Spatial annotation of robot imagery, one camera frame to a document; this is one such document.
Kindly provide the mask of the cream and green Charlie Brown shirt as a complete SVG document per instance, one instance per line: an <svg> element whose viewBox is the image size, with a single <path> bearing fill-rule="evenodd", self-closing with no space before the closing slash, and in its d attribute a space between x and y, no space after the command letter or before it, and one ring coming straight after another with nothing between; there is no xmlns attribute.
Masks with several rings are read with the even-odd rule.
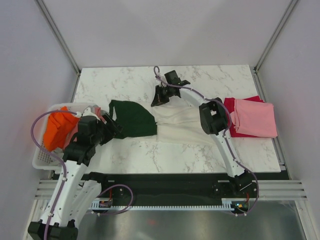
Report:
<svg viewBox="0 0 320 240"><path fill-rule="evenodd" d="M203 131L199 110L192 106L161 105L111 100L109 114L122 131L117 139L171 144L214 146L214 140Z"/></svg>

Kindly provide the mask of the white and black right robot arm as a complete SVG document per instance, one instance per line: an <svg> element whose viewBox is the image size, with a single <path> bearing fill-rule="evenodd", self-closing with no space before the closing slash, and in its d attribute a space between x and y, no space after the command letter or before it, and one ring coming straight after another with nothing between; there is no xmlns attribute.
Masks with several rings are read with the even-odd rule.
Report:
<svg viewBox="0 0 320 240"><path fill-rule="evenodd" d="M197 107L202 130L213 139L224 161L230 193L235 197L242 196L252 184L252 172L240 163L230 136L231 115L222 100L205 97L189 81L181 80L175 70L165 73L165 80L162 80L158 66L153 67L153 72L160 84L155 87L151 106L161 106L170 98L179 97Z"/></svg>

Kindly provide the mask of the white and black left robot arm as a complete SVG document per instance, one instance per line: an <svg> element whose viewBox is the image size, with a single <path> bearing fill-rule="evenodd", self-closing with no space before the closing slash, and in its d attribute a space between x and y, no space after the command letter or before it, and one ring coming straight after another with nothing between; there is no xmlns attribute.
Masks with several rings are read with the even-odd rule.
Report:
<svg viewBox="0 0 320 240"><path fill-rule="evenodd" d="M71 136L59 159L62 171L49 204L38 221L29 223L27 232L32 239L77 239L79 224L91 202L110 191L108 182L93 178L85 181L82 191L77 194L79 183L97 146L108 143L121 131L122 127L105 111L101 116L91 112L82 114L77 132Z"/></svg>

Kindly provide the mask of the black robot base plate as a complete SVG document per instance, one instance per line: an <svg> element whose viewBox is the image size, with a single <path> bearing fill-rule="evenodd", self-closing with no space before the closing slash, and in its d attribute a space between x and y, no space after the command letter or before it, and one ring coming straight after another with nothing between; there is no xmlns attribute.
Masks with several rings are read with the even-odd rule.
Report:
<svg viewBox="0 0 320 240"><path fill-rule="evenodd" d="M254 191L256 183L251 176L252 184L240 192L234 192L225 173L154 173L154 174L102 174L88 173L83 181L98 180L102 190L115 185L103 197L112 196L112 200L129 201L146 199L222 199L238 198L253 199L257 194Z"/></svg>

